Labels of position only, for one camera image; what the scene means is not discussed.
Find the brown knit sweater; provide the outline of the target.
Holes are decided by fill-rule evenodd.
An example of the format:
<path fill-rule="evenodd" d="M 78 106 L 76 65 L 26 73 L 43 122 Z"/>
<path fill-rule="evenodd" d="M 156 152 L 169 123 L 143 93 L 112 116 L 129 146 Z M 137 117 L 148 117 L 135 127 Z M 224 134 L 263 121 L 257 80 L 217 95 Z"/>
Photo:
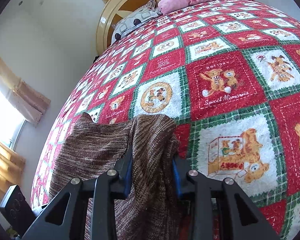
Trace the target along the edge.
<path fill-rule="evenodd" d="M 129 166 L 131 190 L 114 202 L 118 239 L 177 239 L 180 209 L 172 162 L 179 142 L 176 124 L 166 115 L 138 115 L 116 124 L 96 124 L 82 114 L 61 145 L 51 172 L 52 199 L 72 178 L 95 179 Z"/>

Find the left window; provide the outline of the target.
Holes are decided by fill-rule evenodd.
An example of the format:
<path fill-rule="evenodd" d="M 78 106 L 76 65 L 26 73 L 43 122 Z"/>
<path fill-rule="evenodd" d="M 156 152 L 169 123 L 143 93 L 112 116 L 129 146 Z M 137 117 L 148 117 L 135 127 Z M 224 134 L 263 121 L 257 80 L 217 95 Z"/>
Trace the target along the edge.
<path fill-rule="evenodd" d="M 0 91 L 0 142 L 13 150 L 24 122 L 24 117 Z"/>

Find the yellow left curtain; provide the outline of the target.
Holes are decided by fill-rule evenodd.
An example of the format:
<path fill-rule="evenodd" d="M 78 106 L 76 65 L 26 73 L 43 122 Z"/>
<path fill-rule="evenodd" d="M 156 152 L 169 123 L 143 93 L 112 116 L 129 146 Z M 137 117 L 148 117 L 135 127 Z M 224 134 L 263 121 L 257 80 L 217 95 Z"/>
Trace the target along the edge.
<path fill-rule="evenodd" d="M 0 91 L 8 102 L 33 126 L 39 124 L 51 103 L 50 99 L 16 76 L 1 57 Z"/>

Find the red patchwork bedspread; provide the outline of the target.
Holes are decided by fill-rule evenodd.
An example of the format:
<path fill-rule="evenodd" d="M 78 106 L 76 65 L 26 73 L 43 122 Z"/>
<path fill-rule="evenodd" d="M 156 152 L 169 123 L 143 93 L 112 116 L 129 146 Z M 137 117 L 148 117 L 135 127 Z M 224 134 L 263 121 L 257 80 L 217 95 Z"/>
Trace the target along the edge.
<path fill-rule="evenodd" d="M 82 113 L 100 124 L 169 116 L 192 168 L 234 179 L 281 239 L 300 232 L 300 22 L 283 12 L 215 0 L 157 17 L 108 47 L 51 128 L 33 207 L 52 198 L 56 158 Z"/>

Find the grey patterned pillow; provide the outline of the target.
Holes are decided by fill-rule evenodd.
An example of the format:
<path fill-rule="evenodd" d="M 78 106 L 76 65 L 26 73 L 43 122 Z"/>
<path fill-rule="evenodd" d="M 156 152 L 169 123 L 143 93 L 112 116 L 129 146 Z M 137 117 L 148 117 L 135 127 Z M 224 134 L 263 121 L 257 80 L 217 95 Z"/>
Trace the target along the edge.
<path fill-rule="evenodd" d="M 156 0 L 149 0 L 146 4 L 142 5 L 127 17 L 117 22 L 113 28 L 111 36 L 111 44 L 126 37 L 129 33 L 141 27 L 148 21 L 159 17 L 162 13 L 156 8 Z"/>

